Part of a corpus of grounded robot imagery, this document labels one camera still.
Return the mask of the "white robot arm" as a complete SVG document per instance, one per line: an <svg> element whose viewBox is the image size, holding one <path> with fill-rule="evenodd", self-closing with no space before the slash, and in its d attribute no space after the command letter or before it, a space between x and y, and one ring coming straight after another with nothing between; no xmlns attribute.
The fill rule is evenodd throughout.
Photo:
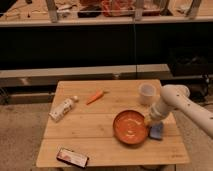
<svg viewBox="0 0 213 171"><path fill-rule="evenodd" d="M156 125L176 108L213 139L213 113L194 103L189 96L190 91L185 85L162 86L159 99L152 104L145 117L145 125Z"/></svg>

